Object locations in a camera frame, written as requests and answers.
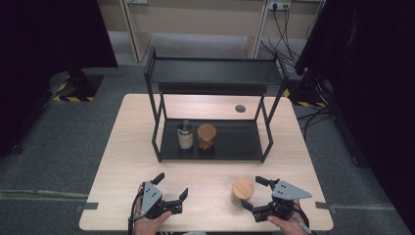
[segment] hand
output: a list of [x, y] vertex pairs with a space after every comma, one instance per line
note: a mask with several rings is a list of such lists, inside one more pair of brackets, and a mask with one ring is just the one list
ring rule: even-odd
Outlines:
[[[294, 200], [294, 208], [300, 210], [300, 200]], [[283, 220], [277, 216], [270, 215], [268, 221], [277, 225], [281, 228], [284, 234], [286, 235], [308, 235], [304, 229], [300, 227], [300, 222], [304, 223], [304, 220], [301, 218], [301, 215], [294, 211], [292, 218], [289, 220]]]
[[[141, 200], [140, 197], [135, 204], [135, 212], [141, 212]], [[134, 233], [135, 235], [155, 235], [159, 230], [159, 227], [171, 216], [171, 211], [164, 212], [162, 215], [155, 219], [149, 219], [147, 217], [142, 217], [135, 221], [134, 223]]]

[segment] wooden cup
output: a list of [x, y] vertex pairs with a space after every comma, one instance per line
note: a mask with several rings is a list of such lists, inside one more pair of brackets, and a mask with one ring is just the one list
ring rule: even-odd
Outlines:
[[241, 200], [248, 200], [254, 194], [254, 184], [247, 178], [238, 178], [232, 184], [231, 202], [240, 207]]

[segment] power outlet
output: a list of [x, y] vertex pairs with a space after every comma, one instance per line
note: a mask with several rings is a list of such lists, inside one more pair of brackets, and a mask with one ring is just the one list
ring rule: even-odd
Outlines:
[[274, 11], [274, 4], [277, 4], [277, 11], [286, 11], [291, 8], [291, 0], [271, 0], [268, 9]]

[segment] jar lid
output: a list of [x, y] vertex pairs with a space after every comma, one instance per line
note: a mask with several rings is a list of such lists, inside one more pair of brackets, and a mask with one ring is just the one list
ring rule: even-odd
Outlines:
[[193, 125], [189, 120], [180, 120], [177, 128], [180, 134], [190, 134], [193, 132]]
[[232, 192], [239, 199], [247, 200], [254, 194], [254, 185], [247, 178], [238, 178], [232, 184]]
[[209, 141], [216, 135], [216, 128], [211, 124], [203, 124], [198, 128], [198, 135], [205, 141]]

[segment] shelf bottom tier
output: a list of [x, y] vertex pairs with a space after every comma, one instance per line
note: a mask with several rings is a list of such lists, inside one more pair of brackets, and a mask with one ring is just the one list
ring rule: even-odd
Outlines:
[[[194, 127], [193, 147], [183, 150], [179, 146], [177, 124], [179, 119], [164, 123], [161, 140], [162, 160], [222, 160], [260, 161], [262, 150], [255, 120], [200, 120], [189, 119]], [[199, 148], [198, 128], [212, 124], [216, 128], [214, 146], [207, 150]]]

